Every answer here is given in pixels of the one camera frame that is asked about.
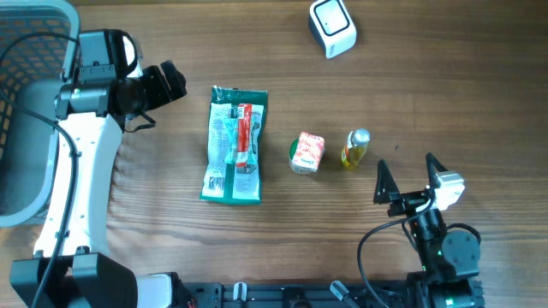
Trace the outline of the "green lid jar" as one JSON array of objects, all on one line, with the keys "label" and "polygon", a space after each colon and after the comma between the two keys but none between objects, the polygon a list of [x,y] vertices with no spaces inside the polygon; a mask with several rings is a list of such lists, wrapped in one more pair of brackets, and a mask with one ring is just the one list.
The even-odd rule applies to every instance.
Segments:
[{"label": "green lid jar", "polygon": [[301,146],[300,140],[295,139],[289,150],[289,166],[299,175],[314,173],[319,167],[319,157],[310,147]]}]

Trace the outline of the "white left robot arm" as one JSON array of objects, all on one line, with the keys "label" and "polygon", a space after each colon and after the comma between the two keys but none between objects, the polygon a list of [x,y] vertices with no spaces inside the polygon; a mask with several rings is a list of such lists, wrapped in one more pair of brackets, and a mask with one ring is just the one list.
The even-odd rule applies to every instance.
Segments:
[{"label": "white left robot arm", "polygon": [[9,281],[31,307],[192,307],[174,272],[136,275],[109,255],[106,217],[115,156],[130,117],[185,96],[172,62],[141,68],[133,38],[116,29],[68,39],[73,70],[49,99],[55,115],[50,205],[29,259]]}]

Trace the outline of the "green glove package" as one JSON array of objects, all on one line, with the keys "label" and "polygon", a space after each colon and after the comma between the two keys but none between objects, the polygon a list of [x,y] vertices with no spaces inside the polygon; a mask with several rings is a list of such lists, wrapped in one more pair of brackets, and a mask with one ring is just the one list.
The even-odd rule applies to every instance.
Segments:
[{"label": "green glove package", "polygon": [[[268,103],[265,90],[242,90],[214,86],[208,120],[207,160],[200,199],[223,204],[260,204],[262,180],[259,165],[259,146],[264,131]],[[239,104],[253,106],[252,117],[259,124],[253,133],[258,146],[258,163],[237,168],[227,164],[224,158],[229,150],[228,136],[223,119],[238,118]]]}]

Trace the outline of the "orange tissue pack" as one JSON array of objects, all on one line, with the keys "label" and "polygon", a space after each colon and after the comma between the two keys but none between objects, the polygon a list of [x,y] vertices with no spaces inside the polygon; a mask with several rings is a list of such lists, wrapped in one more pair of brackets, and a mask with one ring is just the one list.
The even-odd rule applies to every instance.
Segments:
[{"label": "orange tissue pack", "polygon": [[290,147],[289,166],[300,175],[315,173],[324,152],[325,140],[322,137],[301,132]]}]

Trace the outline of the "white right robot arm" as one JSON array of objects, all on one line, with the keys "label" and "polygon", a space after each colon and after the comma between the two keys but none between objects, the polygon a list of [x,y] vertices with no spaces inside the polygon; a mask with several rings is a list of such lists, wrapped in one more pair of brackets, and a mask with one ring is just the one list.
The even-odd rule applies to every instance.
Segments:
[{"label": "white right robot arm", "polygon": [[403,307],[480,307],[479,232],[465,223],[446,224],[442,212],[457,203],[465,181],[426,155],[428,184],[401,192],[385,160],[378,162],[375,204],[387,204],[387,214],[403,226],[418,253],[422,270],[409,273],[402,284]]}]

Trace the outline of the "red sachet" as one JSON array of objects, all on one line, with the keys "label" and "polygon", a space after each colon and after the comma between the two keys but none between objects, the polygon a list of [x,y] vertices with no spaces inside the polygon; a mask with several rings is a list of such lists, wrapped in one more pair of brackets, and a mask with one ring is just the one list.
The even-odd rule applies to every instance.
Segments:
[{"label": "red sachet", "polygon": [[252,111],[253,106],[251,104],[239,104],[237,108],[238,139],[235,157],[235,166],[237,168],[247,166],[251,139]]}]

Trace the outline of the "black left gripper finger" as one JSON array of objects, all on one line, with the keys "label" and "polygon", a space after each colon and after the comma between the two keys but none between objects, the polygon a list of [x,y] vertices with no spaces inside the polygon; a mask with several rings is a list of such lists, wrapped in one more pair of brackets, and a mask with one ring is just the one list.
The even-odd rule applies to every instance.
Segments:
[{"label": "black left gripper finger", "polygon": [[186,79],[171,60],[162,62],[163,74],[160,77],[160,97],[162,101],[175,101],[187,95]]},{"label": "black left gripper finger", "polygon": [[169,84],[158,66],[145,68],[140,83],[146,96],[145,110],[155,110],[172,101]]}]

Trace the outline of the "light green sachet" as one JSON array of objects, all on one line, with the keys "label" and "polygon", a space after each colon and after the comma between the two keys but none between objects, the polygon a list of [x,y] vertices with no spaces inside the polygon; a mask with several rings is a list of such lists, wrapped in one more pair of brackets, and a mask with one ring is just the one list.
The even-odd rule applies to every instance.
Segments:
[{"label": "light green sachet", "polygon": [[[237,137],[237,119],[236,118],[227,118],[223,119],[223,127],[228,136],[229,150],[224,158],[224,161],[227,164],[235,164],[236,160],[236,142]],[[253,133],[259,129],[259,124],[254,117],[251,119],[251,140],[250,140],[250,149],[248,151],[248,164],[257,164],[258,163],[258,146],[257,142],[253,140]]]}]

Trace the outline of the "yellow oil bottle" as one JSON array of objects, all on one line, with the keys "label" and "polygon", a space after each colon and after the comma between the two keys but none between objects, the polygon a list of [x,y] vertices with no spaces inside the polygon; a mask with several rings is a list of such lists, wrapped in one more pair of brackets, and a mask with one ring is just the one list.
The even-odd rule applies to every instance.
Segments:
[{"label": "yellow oil bottle", "polygon": [[365,128],[358,128],[348,134],[347,142],[342,149],[341,162],[346,170],[353,170],[364,157],[371,135]]}]

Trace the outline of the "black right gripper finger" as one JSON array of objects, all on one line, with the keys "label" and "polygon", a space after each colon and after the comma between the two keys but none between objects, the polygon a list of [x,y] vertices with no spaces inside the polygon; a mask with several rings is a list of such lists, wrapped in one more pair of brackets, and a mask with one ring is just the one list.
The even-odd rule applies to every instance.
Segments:
[{"label": "black right gripper finger", "polygon": [[434,176],[437,172],[447,171],[431,152],[426,154],[426,168],[429,176]]},{"label": "black right gripper finger", "polygon": [[399,189],[384,159],[378,161],[378,177],[373,196],[375,204],[388,204],[399,198]]}]

